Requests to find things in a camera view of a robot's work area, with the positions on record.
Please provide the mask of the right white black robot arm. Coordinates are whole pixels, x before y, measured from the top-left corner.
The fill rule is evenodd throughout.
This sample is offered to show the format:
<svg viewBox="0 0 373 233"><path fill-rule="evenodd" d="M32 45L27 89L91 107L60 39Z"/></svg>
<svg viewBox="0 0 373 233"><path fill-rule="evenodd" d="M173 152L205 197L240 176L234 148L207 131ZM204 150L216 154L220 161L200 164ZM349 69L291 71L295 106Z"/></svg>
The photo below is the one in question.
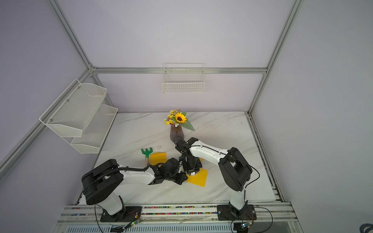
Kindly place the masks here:
<svg viewBox="0 0 373 233"><path fill-rule="evenodd" d="M245 209L245 185L251 178L253 168L237 148L216 148L194 137L185 141L176 136L173 141L176 150L181 153L179 160L183 172L190 177L196 175L202 169L201 159L216 165L231 189L229 207L237 212Z"/></svg>

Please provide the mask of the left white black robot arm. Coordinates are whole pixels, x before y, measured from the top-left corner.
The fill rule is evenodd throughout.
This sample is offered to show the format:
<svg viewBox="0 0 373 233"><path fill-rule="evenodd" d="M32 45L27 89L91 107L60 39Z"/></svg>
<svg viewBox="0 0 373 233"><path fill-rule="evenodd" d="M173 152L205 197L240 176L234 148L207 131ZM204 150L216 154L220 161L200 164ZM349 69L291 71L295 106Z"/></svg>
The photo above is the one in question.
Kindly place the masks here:
<svg viewBox="0 0 373 233"><path fill-rule="evenodd" d="M171 181L178 185L188 177L180 171L179 161L175 158L165 163L151 165L147 162L144 168L131 168L119 165L115 159L109 159L82 177L83 195L87 205L99 206L109 216L119 218L129 215L123 199L115 190L125 184L161 184Z"/></svg>

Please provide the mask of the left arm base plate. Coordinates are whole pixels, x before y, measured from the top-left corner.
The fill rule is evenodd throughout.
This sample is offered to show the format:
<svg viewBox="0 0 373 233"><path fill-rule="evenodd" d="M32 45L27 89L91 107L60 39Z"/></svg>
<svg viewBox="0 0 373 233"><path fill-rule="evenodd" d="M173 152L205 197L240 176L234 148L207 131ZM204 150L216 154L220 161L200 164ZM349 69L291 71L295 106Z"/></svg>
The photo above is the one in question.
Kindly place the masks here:
<svg viewBox="0 0 373 233"><path fill-rule="evenodd" d="M140 219L142 209L142 206L125 206L124 209L113 215L109 215L104 209L100 222L134 222Z"/></svg>

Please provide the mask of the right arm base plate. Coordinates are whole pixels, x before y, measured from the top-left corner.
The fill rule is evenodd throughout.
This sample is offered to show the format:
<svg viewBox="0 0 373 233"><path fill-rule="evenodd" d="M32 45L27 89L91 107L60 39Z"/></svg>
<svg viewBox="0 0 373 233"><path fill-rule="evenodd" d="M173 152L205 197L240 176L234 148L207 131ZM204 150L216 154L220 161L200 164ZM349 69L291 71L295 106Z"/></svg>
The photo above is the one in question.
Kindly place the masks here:
<svg viewBox="0 0 373 233"><path fill-rule="evenodd" d="M257 220L253 205L245 204L241 210L231 204L217 206L218 220Z"/></svg>

